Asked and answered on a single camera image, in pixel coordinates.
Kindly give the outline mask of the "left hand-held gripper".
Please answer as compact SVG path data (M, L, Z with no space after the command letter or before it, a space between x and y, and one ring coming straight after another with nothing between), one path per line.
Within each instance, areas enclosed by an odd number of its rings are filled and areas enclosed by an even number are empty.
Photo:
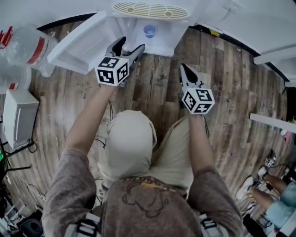
M105 56L94 68L98 83L125 87L130 67L140 59L146 47L145 44L141 44L132 52L125 52L121 56L125 41L126 37L121 37L107 47Z

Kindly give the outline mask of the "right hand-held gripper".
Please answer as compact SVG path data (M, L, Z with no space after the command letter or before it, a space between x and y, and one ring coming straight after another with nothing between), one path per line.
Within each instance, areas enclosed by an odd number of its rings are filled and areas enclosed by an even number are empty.
M201 75L191 66L181 64L179 81L182 86L181 107L190 114L207 114L215 104L211 89L203 88Z

